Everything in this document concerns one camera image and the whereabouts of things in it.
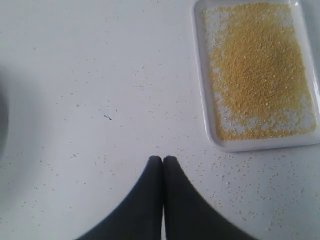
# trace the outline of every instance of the white tray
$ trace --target white tray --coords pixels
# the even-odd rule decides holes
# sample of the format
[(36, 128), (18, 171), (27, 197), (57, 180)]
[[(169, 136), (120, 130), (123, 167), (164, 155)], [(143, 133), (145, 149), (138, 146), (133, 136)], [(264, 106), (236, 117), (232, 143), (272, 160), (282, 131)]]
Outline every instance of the white tray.
[[(282, 138), (267, 138), (259, 140), (234, 140), (222, 141), (216, 131), (216, 120), (214, 113), (214, 101), (211, 88), (211, 81), (209, 77), (210, 61), (208, 51), (210, 50), (210, 40), (214, 37), (208, 38), (208, 29), (215, 28), (214, 21), (208, 22), (207, 26), (203, 22), (202, 12), (212, 11), (217, 7), (229, 7), (240, 4), (267, 2), (271, 4), (287, 4), (291, 8), (291, 15), (293, 25), (296, 32), (297, 41), (301, 48), (303, 63), (305, 65), (305, 74), (310, 95), (314, 107), (314, 115), (316, 120), (315, 131), (302, 135), (293, 135)], [(300, 1), (298, 0), (200, 0), (193, 8), (193, 30), (196, 43), (196, 56), (198, 64), (199, 82), (201, 88), (202, 107), (204, 112), (205, 128), (207, 135), (218, 149), (223, 152), (243, 152), (254, 150), (266, 150), (285, 147), (314, 145), (320, 143), (320, 93), (319, 82), (315, 69), (315, 64), (312, 56), (312, 50), (308, 39), (308, 32), (305, 24), (304, 14)]]

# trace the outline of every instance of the yellow powder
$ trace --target yellow powder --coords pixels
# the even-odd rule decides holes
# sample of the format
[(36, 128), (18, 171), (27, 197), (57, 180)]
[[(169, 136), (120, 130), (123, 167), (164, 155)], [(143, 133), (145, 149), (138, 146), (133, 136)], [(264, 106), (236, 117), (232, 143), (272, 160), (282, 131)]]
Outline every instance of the yellow powder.
[[(224, 27), (210, 54), (219, 138), (257, 140), (314, 131), (313, 103), (290, 8), (261, 2), (215, 11), (224, 13), (219, 19)], [(311, 110), (313, 121), (302, 126), (305, 109)]]

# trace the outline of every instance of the yellow granule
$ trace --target yellow granule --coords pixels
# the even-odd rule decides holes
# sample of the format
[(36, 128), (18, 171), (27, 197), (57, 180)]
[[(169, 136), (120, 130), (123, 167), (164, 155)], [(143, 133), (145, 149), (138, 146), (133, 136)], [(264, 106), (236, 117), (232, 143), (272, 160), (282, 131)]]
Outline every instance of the yellow granule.
[[(210, 55), (219, 138), (257, 140), (314, 131), (313, 103), (290, 8), (260, 2), (215, 11), (224, 13), (219, 24), (225, 26), (216, 33)], [(311, 110), (312, 121), (302, 126), (305, 109)]]

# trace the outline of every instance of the white table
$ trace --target white table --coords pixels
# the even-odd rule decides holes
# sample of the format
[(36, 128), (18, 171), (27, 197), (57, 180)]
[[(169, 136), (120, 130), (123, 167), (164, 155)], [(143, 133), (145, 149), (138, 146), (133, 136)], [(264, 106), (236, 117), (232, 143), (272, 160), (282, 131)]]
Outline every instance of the white table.
[[(257, 238), (320, 238), (319, 145), (225, 154), (209, 142), (194, 2), (2, 1), (0, 239), (79, 237), (125, 198), (151, 155), (177, 156), (202, 196)], [(320, 70), (320, 1), (303, 2)]]

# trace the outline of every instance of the rectangular tray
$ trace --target rectangular tray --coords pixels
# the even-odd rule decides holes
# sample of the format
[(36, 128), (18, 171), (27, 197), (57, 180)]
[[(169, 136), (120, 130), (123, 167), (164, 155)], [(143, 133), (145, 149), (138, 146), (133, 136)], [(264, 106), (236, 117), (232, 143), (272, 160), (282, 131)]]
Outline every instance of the rectangular tray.
[[(305, 66), (305, 75), (312, 98), (314, 115), (316, 120), (316, 129), (313, 132), (293, 135), (280, 138), (267, 138), (258, 140), (231, 140), (222, 141), (216, 130), (216, 117), (214, 113), (214, 100), (212, 93), (212, 86), (210, 81), (210, 60), (209, 51), (210, 44), (214, 41), (214, 36), (208, 39), (208, 34), (212, 35), (209, 30), (214, 29), (215, 23), (209, 22), (206, 26), (203, 22), (203, 11), (212, 11), (218, 7), (230, 7), (240, 4), (267, 2), (270, 4), (286, 4), (291, 8), (291, 16), (293, 19), (293, 26), (296, 32), (296, 38), (301, 48), (302, 60)], [(208, 138), (215, 145), (216, 148), (223, 152), (243, 152), (266, 149), (277, 149), (285, 147), (314, 145), (320, 143), (320, 93), (319, 81), (317, 71), (312, 56), (310, 41), (308, 39), (308, 32), (304, 19), (302, 6), (299, 0), (200, 0), (193, 8), (193, 30), (196, 44), (196, 57), (198, 65), (199, 83), (201, 88), (201, 99), (204, 113), (205, 128)]]

